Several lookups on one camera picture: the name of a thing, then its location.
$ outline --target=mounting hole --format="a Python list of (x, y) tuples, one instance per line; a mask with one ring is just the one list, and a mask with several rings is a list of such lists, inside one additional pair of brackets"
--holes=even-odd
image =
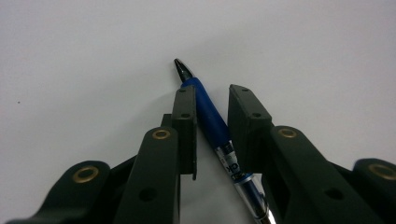
[(171, 135), (167, 130), (157, 130), (152, 134), (152, 137), (155, 139), (165, 139)]
[(382, 164), (371, 164), (369, 165), (369, 170), (384, 179), (387, 180), (396, 180), (396, 171), (391, 169), (390, 167)]
[(334, 200), (343, 200), (344, 194), (339, 189), (331, 188), (324, 190), (324, 193), (331, 199)]
[(281, 129), (278, 133), (284, 137), (293, 138), (297, 136), (297, 133), (291, 129)]
[(157, 197), (157, 190), (152, 188), (142, 189), (139, 193), (139, 199), (143, 202), (150, 202)]
[(95, 179), (99, 175), (98, 168), (94, 166), (84, 166), (73, 174), (74, 182), (78, 184), (87, 183)]

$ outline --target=blue rubber grip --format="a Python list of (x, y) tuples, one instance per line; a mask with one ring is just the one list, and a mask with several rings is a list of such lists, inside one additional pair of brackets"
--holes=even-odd
[(191, 85), (195, 87), (198, 122), (206, 139), (213, 148), (224, 146), (231, 139), (227, 125), (197, 77), (187, 79), (181, 87)]

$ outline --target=white surface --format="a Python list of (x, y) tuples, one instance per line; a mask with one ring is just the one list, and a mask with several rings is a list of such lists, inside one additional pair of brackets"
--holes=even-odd
[[(252, 89), (329, 160), (396, 162), (395, 1), (2, 1), (0, 223), (70, 166), (136, 154), (170, 113), (178, 57), (226, 119)], [(181, 223), (254, 223), (199, 133)]]

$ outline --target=blue pen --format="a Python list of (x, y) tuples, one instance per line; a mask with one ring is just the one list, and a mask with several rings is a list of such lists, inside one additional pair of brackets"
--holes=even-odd
[(228, 127), (207, 95), (204, 86), (181, 60), (175, 59), (175, 66), (183, 82), (181, 87), (190, 85), (195, 87), (198, 122), (210, 146), (215, 149), (225, 170), (233, 180), (239, 195), (257, 223), (269, 224), (268, 204), (262, 185), (253, 174), (245, 174), (241, 171)]

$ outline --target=pen tip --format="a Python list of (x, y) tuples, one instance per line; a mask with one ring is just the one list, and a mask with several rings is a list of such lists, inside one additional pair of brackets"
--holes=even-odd
[(182, 82), (194, 77), (190, 69), (178, 58), (174, 60), (175, 67)]

